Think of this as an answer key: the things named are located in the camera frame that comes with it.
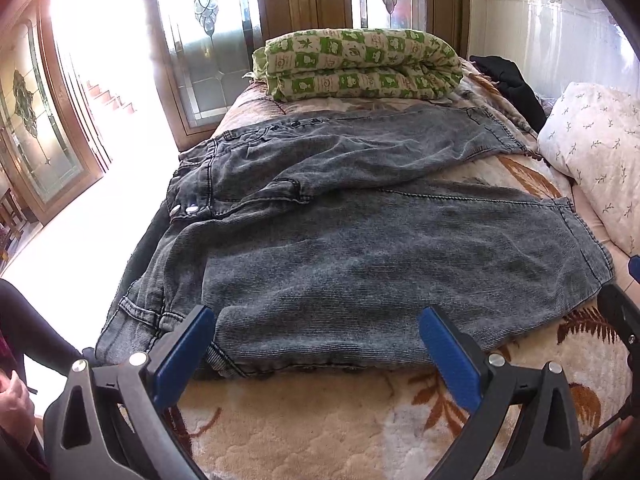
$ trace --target glass door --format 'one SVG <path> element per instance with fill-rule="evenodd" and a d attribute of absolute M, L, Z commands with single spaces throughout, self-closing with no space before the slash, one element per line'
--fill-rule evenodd
<path fill-rule="evenodd" d="M 258 0 L 145 0 L 163 67 L 162 106 L 180 150 L 210 137 L 248 86 L 262 46 Z"/>
<path fill-rule="evenodd" d="M 46 224 L 96 182 L 102 170 L 68 96 L 50 90 L 56 87 L 51 78 L 60 78 L 60 67 L 52 37 L 43 38 L 43 20 L 47 13 L 40 12 L 35 0 L 2 39 L 0 162 L 34 215 Z"/>

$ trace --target rolled quilt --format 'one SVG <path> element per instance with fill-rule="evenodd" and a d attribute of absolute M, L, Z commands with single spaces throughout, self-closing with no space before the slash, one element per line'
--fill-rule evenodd
<path fill-rule="evenodd" d="M 268 40 L 254 52 L 254 77 L 277 101 L 438 99 L 460 84 L 462 65 L 445 41 L 419 30 L 323 28 Z"/>

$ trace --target person's leg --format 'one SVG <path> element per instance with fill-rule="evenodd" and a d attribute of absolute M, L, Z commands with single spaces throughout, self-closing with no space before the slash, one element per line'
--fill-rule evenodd
<path fill-rule="evenodd" d="M 81 353 L 66 342 L 25 297 L 9 282 L 0 279 L 0 332 L 18 363 L 24 380 L 23 354 L 47 368 L 68 375 Z"/>

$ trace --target bed sheet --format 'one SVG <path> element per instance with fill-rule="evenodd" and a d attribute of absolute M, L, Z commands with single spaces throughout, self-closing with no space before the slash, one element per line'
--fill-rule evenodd
<path fill-rule="evenodd" d="M 484 105 L 536 150 L 535 132 L 470 64 L 457 90 L 436 103 Z M 316 98 L 280 104 L 254 83 L 215 135 L 283 114 L 313 110 L 401 110 L 405 99 Z M 507 186 L 537 197 L 571 196 L 570 184 L 542 160 L 498 155 L 438 178 Z M 617 274 L 624 269 L 617 269 Z M 562 364 L 580 432 L 586 435 L 622 405 L 630 390 L 626 349 L 600 316 L 595 300 L 565 318 L 497 349 L 513 364 Z M 467 414 L 434 368 L 282 373 L 267 379 L 191 381 L 166 414 L 178 439 L 207 475 L 222 479 L 423 480 L 460 433 Z M 513 430 L 512 407 L 478 478 L 494 471 Z M 583 449 L 586 472 L 604 454 L 610 430 Z"/>

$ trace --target blue gripper pad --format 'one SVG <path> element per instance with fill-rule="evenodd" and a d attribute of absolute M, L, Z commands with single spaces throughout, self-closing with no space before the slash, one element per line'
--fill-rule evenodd
<path fill-rule="evenodd" d="M 456 403 L 473 413 L 482 401 L 481 375 L 451 330 L 432 308 L 418 322 L 420 338 Z"/>
<path fill-rule="evenodd" d="M 210 308 L 203 308 L 153 378 L 151 401 L 156 410 L 161 411 L 178 403 L 215 331 L 216 315 Z"/>
<path fill-rule="evenodd" d="M 631 277 L 640 283 L 640 256 L 632 256 L 629 259 L 628 269 Z"/>

